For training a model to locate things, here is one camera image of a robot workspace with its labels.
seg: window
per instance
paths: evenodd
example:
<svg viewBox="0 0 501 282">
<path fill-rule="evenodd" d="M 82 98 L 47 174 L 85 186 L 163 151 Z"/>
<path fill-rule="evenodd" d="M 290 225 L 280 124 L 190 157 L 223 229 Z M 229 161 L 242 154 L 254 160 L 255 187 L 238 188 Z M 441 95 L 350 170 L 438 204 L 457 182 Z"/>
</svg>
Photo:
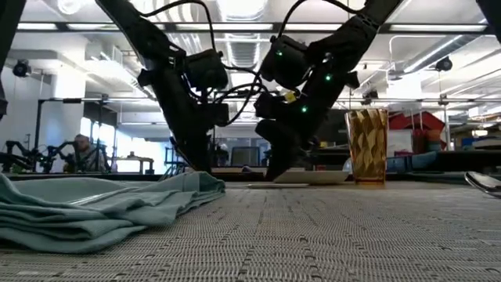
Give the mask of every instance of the window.
<svg viewBox="0 0 501 282">
<path fill-rule="evenodd" d="M 132 138 L 127 134 L 117 130 L 117 156 L 127 157 L 134 150 Z"/>
<path fill-rule="evenodd" d="M 91 120 L 89 120 L 86 117 L 83 117 L 80 120 L 80 134 L 82 134 L 83 136 L 90 137 L 90 135 L 91 135 L 91 124 L 92 124 Z"/>
<path fill-rule="evenodd" d="M 113 147 L 115 143 L 115 127 L 111 125 L 101 125 L 99 134 L 101 144 L 107 145 L 108 147 Z"/>
</svg>

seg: black wire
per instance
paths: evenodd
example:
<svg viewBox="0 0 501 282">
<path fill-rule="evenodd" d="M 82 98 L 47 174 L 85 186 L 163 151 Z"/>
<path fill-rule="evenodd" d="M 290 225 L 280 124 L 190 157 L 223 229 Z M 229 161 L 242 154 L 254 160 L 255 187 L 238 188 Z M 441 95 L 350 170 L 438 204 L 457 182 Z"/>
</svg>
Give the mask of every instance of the black wire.
<svg viewBox="0 0 501 282">
<path fill-rule="evenodd" d="M 262 90 L 263 88 L 266 88 L 264 85 L 258 85 L 259 88 L 258 88 L 258 91 Z M 247 104 L 249 103 L 249 101 L 251 100 L 251 97 L 253 95 L 251 95 L 252 91 L 249 92 L 249 95 L 247 95 L 247 98 L 245 99 L 245 101 L 243 102 L 243 106 L 240 108 L 240 110 L 235 114 L 235 116 L 233 116 L 233 118 L 228 121 L 228 123 L 225 125 L 225 126 L 228 126 L 228 125 L 231 125 L 233 122 L 235 122 L 238 117 L 243 113 L 243 110 L 245 109 L 245 107 L 247 106 Z"/>
<path fill-rule="evenodd" d="M 152 12 L 149 12 L 149 13 L 141 13 L 141 12 L 139 12 L 139 14 L 141 16 L 144 16 L 144 17 L 155 16 L 158 13 L 162 13 L 162 12 L 167 11 L 168 9 L 172 9 L 172 8 L 177 7 L 179 5 L 184 5 L 184 4 L 189 4 L 189 3 L 198 4 L 198 5 L 201 5 L 202 7 L 204 7 L 205 15 L 207 17 L 207 22 L 209 23 L 209 30 L 211 32 L 212 49 L 216 50 L 216 40 L 215 40 L 215 36 L 214 36 L 214 28 L 212 27 L 211 13 L 209 12 L 209 8 L 207 7 L 207 4 L 205 4 L 201 0 L 179 0 L 179 1 L 171 3 L 171 4 L 167 4 L 167 5 L 159 8 L 159 9 L 156 9 L 156 10 L 154 10 Z"/>
<path fill-rule="evenodd" d="M 297 9 L 297 7 L 299 7 L 301 4 L 303 4 L 306 1 L 308 1 L 308 0 L 298 0 L 297 2 L 294 3 L 294 5 L 292 5 L 292 7 L 290 7 L 289 12 L 287 12 L 287 14 L 285 15 L 285 19 L 283 20 L 282 27 L 280 27 L 278 37 L 282 36 L 283 31 L 285 31 L 285 26 L 289 22 L 289 19 L 290 19 L 290 16 L 292 16 L 292 13 Z M 345 4 L 339 2 L 338 0 L 323 0 L 323 1 L 329 2 L 330 4 L 337 6 L 348 13 L 352 13 L 352 14 L 360 13 L 360 11 L 352 9 L 352 8 L 346 6 Z"/>
<path fill-rule="evenodd" d="M 251 70 L 250 68 L 247 68 L 247 67 L 229 67 L 229 66 L 225 66 L 225 69 L 226 70 L 230 70 L 230 71 L 237 71 L 238 70 L 238 71 L 247 72 L 249 74 L 253 74 L 256 78 L 258 78 L 259 83 L 262 84 L 262 80 L 259 77 L 259 73 L 257 71 Z"/>
<path fill-rule="evenodd" d="M 238 86 L 235 86 L 235 87 L 231 88 L 226 93 L 224 93 L 222 96 L 219 96 L 218 98 L 216 98 L 214 100 L 214 103 L 222 103 L 222 101 L 225 100 L 225 99 L 234 99 L 236 97 L 230 97 L 231 94 L 233 94 L 234 92 L 236 92 L 238 89 L 242 89 L 242 88 L 246 88 L 246 87 L 252 87 L 252 86 L 259 86 L 259 88 L 258 88 L 259 91 L 264 90 L 265 93 L 269 93 L 268 88 L 266 86 L 264 86 L 263 84 L 251 82 L 251 83 L 246 83 L 246 84 L 238 85 Z M 247 98 L 247 96 L 252 97 L 252 96 L 254 96 L 256 94 L 257 93 L 252 93 L 249 90 L 249 93 L 246 95 L 246 98 Z"/>
</svg>

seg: textured mat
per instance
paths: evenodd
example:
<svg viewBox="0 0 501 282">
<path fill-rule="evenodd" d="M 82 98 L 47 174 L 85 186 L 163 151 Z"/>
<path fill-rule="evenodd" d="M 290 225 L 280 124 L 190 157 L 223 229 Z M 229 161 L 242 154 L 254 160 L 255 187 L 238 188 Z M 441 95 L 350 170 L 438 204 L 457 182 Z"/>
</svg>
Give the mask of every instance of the textured mat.
<svg viewBox="0 0 501 282">
<path fill-rule="evenodd" d="M 469 188 L 227 190 L 97 255 L 0 244 L 1 281 L 501 281 L 501 201 Z"/>
</svg>

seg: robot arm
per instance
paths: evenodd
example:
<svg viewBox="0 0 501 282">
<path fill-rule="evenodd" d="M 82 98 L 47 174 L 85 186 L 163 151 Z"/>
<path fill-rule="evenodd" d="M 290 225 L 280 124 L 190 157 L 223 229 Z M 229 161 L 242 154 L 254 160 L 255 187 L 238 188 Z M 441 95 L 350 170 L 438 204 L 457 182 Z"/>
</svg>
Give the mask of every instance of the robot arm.
<svg viewBox="0 0 501 282">
<path fill-rule="evenodd" d="M 125 34 L 145 66 L 139 75 L 139 84 L 153 88 L 177 151 L 196 170 L 209 172 L 207 131 L 228 121 L 229 108 L 224 103 L 199 103 L 189 91 L 195 88 L 204 96 L 208 95 L 207 89 L 226 87 L 228 76 L 221 54 L 209 49 L 187 56 L 130 2 L 96 2 Z"/>
<path fill-rule="evenodd" d="M 377 35 L 379 27 L 403 0 L 369 0 L 358 14 L 335 34 L 308 47 L 283 35 L 272 39 L 263 62 L 262 76 L 284 88 L 295 89 L 304 81 L 299 97 L 289 103 L 262 94 L 254 104 L 260 121 L 256 132 L 272 145 L 267 180 L 284 173 L 311 144 L 327 111 L 347 85 L 359 87 L 359 63 Z"/>
</svg>

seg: light blue towel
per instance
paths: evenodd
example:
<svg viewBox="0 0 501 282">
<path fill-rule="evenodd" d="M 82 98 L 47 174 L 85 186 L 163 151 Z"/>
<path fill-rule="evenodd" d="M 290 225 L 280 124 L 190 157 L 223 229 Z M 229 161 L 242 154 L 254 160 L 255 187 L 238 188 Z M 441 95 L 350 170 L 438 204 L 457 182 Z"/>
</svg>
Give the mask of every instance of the light blue towel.
<svg viewBox="0 0 501 282">
<path fill-rule="evenodd" d="M 224 195 L 225 184 L 205 172 L 158 183 L 102 179 L 11 182 L 0 174 L 0 239 L 36 251 L 89 253 Z"/>
</svg>

